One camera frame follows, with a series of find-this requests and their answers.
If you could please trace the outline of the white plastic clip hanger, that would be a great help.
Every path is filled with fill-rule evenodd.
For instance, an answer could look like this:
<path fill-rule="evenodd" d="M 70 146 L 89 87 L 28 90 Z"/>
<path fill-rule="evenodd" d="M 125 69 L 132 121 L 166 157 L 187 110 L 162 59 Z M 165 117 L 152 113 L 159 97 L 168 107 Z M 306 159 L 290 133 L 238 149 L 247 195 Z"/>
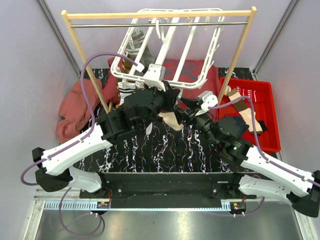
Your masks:
<path fill-rule="evenodd" d="M 207 22 L 225 22 L 220 8 L 199 8 L 199 9 L 153 9 L 145 8 L 139 10 L 140 14 L 150 14 L 150 24 L 158 23 L 207 23 Z M 131 24 L 138 24 L 138 18 L 133 18 Z M 191 50 L 193 39 L 196 35 L 197 29 L 201 26 L 152 26 L 148 27 L 147 32 L 143 37 L 134 39 L 135 36 L 140 34 L 141 27 L 129 27 L 123 42 L 118 50 L 119 54 L 124 54 L 129 49 L 135 49 L 134 43 L 140 44 L 134 53 L 132 53 L 133 60 L 138 65 L 133 65 L 129 73 L 123 73 L 118 64 L 120 57 L 115 57 L 110 71 L 113 76 L 125 82 L 141 82 L 145 83 L 143 76 L 137 75 L 141 66 L 148 67 L 147 59 L 144 57 L 144 52 L 147 49 L 152 32 L 155 31 L 158 39 L 162 42 L 157 58 L 154 64 L 164 65 L 164 61 L 169 52 L 176 51 L 180 54 L 179 63 L 172 80 L 169 81 L 170 85 L 180 89 L 200 89 L 207 80 L 207 73 L 214 63 L 213 56 L 218 48 L 218 40 L 222 32 L 222 25 L 215 25 L 215 29 L 208 46 L 204 63 L 195 82 L 179 81 L 182 68 L 187 56 Z"/>

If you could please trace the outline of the olive green ribbed sock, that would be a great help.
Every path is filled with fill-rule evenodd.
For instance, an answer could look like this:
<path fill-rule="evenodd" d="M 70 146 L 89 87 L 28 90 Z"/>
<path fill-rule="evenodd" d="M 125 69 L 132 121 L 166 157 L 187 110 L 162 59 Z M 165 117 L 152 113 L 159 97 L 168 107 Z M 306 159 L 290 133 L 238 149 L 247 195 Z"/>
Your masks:
<path fill-rule="evenodd" d="M 122 61 L 122 72 L 128 74 L 131 71 L 133 64 L 131 61 L 124 59 Z"/>

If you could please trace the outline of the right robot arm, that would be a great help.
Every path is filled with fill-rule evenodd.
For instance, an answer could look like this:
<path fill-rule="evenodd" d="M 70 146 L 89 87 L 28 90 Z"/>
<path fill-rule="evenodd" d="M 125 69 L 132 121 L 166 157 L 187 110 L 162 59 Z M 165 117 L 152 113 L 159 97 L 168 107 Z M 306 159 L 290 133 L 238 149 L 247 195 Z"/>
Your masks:
<path fill-rule="evenodd" d="M 209 109 L 216 105 L 211 100 L 182 99 L 187 109 L 174 108 L 178 123 L 192 125 L 214 147 L 220 158 L 242 168 L 258 172 L 268 179 L 255 180 L 242 174 L 227 185 L 228 195 L 271 197 L 292 206 L 297 212 L 317 218 L 320 212 L 320 172 L 305 171 L 291 166 L 263 152 L 258 143 L 242 137 L 247 126 L 243 120 L 226 116 L 213 122 Z"/>

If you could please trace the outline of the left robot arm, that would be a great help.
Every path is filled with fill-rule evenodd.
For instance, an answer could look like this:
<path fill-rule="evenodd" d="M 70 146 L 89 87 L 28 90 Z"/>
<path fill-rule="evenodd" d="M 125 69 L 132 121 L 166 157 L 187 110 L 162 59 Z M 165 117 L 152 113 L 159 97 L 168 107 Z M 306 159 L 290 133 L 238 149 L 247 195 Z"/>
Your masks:
<path fill-rule="evenodd" d="M 179 89 L 162 91 L 156 87 L 139 88 L 125 97 L 120 107 L 101 115 L 90 129 L 79 136 L 52 149 L 34 149 L 33 153 L 41 161 L 40 168 L 35 172 L 37 185 L 46 192 L 69 187 L 103 198 L 108 193 L 108 186 L 102 176 L 79 170 L 73 165 L 138 133 L 148 135 L 160 112 L 174 110 L 179 93 Z"/>

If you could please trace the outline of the red patterned pillow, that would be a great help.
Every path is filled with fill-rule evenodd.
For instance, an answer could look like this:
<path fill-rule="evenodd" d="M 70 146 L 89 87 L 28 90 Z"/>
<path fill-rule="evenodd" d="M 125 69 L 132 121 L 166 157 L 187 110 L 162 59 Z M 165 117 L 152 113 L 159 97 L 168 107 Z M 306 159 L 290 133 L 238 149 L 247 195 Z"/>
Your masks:
<path fill-rule="evenodd" d="M 163 66 L 165 67 L 165 80 L 172 80 L 176 73 L 179 61 L 175 59 L 165 59 Z M 200 72 L 202 70 L 204 61 L 203 60 L 186 60 L 180 76 L 180 82 L 193 83 L 198 79 Z M 219 72 L 215 66 L 211 66 L 208 70 L 206 76 L 206 82 L 201 88 L 196 89 L 183 89 L 182 97 L 188 99 L 197 99 L 198 96 L 204 91 L 211 91 L 215 96 L 219 95 L 220 92 L 220 82 L 219 82 Z M 117 89 L 116 78 L 110 74 L 105 86 L 102 89 L 102 95 L 107 103 L 119 103 L 119 91 Z"/>

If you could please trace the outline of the navy dark sock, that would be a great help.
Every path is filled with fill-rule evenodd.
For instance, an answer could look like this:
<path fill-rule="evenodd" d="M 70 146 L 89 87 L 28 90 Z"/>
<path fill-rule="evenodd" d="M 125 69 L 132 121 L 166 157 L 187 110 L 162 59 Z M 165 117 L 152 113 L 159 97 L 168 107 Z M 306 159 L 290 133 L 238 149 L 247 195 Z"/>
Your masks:
<path fill-rule="evenodd" d="M 244 119 L 240 116 L 233 116 L 232 119 L 235 121 L 236 125 L 240 128 L 240 134 L 243 135 L 248 129 L 249 125 L 246 124 Z"/>

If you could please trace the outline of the red plastic bin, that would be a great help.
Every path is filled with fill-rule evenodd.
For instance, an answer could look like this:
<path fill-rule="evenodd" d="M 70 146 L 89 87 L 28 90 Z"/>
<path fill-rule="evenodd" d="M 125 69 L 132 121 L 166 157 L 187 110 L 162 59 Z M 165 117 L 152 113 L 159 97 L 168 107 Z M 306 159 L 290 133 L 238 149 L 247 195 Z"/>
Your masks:
<path fill-rule="evenodd" d="M 275 103 L 273 99 L 272 85 L 265 81 L 231 78 L 228 86 L 235 89 L 236 86 L 252 86 L 255 90 L 261 90 L 266 95 L 266 101 L 253 103 L 256 119 L 264 121 L 267 131 L 258 136 L 259 144 L 267 154 L 277 153 L 281 150 Z"/>

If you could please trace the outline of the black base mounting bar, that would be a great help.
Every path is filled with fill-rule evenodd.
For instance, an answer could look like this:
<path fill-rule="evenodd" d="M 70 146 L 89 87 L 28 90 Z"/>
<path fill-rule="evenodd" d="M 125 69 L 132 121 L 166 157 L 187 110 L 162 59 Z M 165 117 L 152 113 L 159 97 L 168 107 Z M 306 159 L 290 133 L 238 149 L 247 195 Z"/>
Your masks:
<path fill-rule="evenodd" d="M 244 199 L 242 173 L 105 173 L 105 186 L 96 193 L 81 191 L 81 199 L 105 200 L 118 209 L 219 208 L 221 200 Z"/>

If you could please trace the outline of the pink crumpled cloth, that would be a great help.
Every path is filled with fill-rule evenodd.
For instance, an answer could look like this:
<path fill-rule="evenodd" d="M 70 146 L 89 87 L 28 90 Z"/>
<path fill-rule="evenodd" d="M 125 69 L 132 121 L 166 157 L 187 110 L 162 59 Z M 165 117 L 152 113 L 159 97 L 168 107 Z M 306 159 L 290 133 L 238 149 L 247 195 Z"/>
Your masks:
<path fill-rule="evenodd" d="M 80 81 L 72 86 L 58 113 L 62 120 L 56 124 L 56 137 L 60 143 L 65 143 L 78 136 L 91 118 Z"/>

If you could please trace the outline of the wooden clothes rack frame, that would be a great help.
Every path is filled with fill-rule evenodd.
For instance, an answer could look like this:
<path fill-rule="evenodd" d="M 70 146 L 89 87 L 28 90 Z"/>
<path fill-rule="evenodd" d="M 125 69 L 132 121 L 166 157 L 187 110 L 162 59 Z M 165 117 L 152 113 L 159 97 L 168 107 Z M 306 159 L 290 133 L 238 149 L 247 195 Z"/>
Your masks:
<path fill-rule="evenodd" d="M 256 7 L 252 6 L 249 10 L 222 10 L 222 15 L 224 18 L 226 17 L 246 17 L 246 20 L 244 22 L 248 22 L 243 26 L 242 33 L 240 35 L 236 50 L 233 54 L 232 61 L 229 66 L 229 70 L 233 71 L 236 63 L 239 59 L 240 53 L 242 51 L 243 45 L 246 41 L 247 35 L 249 33 L 249 30 L 252 26 L 252 23 L 254 21 L 254 18 L 256 16 L 257 9 Z M 87 71 L 89 78 L 94 86 L 94 89 L 97 92 L 98 98 L 103 106 L 103 109 L 108 113 L 110 112 L 109 106 L 107 105 L 106 100 L 103 97 L 102 89 L 98 87 L 96 83 L 96 78 L 94 77 L 93 71 L 91 70 L 91 67 L 89 65 L 90 59 L 86 56 L 85 51 L 83 49 L 83 46 L 80 42 L 80 39 L 75 31 L 76 28 L 71 27 L 72 21 L 74 20 L 121 20 L 121 19 L 131 19 L 137 18 L 138 24 L 150 24 L 150 14 L 149 13 L 139 13 L 137 12 L 117 12 L 117 13 L 68 13 L 66 10 L 63 10 L 61 12 L 61 16 L 64 20 L 64 23 L 69 31 L 69 34 L 76 46 L 76 49 L 80 55 L 80 58 L 83 62 L 83 67 L 85 71 Z M 119 57 L 120 60 L 122 58 L 123 54 L 114 53 L 112 54 L 112 57 Z M 133 65 L 137 66 L 138 63 L 133 60 Z M 144 82 L 134 82 L 136 86 L 140 87 L 142 84 L 145 84 Z"/>

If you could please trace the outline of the metal rack rail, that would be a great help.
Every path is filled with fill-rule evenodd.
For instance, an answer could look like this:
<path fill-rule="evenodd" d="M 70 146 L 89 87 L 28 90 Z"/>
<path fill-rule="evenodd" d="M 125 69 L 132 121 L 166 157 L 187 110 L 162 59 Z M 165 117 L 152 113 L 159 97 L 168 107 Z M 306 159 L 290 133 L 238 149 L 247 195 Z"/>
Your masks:
<path fill-rule="evenodd" d="M 230 26 L 246 25 L 247 21 L 241 22 L 190 22 L 190 23 L 143 23 L 143 24 L 72 24 L 72 28 L 140 28 L 140 27 L 182 27 L 182 26 Z"/>

